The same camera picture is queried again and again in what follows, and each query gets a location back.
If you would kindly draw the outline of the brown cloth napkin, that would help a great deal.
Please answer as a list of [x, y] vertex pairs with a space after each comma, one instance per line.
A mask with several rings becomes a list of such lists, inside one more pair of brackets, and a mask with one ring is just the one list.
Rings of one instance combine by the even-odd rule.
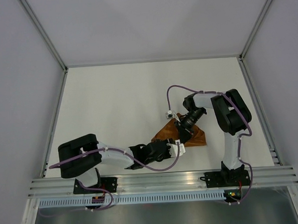
[[[151, 142], [155, 140], [180, 140], [182, 142], [181, 137], [179, 136], [179, 131], [175, 126], [176, 119], [171, 119], [167, 124], [161, 128], [159, 132], [151, 139]], [[183, 143], [185, 147], [195, 147], [195, 146], [206, 146], [206, 137], [205, 132], [198, 127], [196, 124], [192, 127], [193, 135], [191, 135], [190, 139]]]

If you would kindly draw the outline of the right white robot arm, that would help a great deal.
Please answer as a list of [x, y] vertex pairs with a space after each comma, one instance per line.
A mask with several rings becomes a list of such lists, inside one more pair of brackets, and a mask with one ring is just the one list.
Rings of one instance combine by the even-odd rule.
[[207, 113], [207, 109], [214, 110], [220, 129], [224, 132], [224, 157], [221, 170], [204, 173], [200, 180], [207, 188], [247, 186], [251, 183], [247, 165], [241, 160], [242, 137], [251, 136], [249, 123], [252, 115], [244, 100], [236, 89], [225, 93], [194, 93], [183, 101], [186, 115], [175, 121], [178, 139], [186, 143], [194, 136], [194, 125]]

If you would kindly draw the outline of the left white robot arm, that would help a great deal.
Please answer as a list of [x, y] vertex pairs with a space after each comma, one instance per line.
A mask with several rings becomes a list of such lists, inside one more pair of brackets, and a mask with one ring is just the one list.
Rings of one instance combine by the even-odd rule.
[[108, 146], [97, 140], [95, 134], [63, 143], [58, 147], [59, 163], [51, 168], [59, 168], [62, 178], [75, 178], [80, 187], [91, 193], [101, 190], [102, 181], [99, 164], [114, 165], [127, 170], [147, 168], [151, 171], [167, 171], [178, 161], [171, 152], [169, 140], [155, 140], [148, 144], [138, 144], [127, 148]]

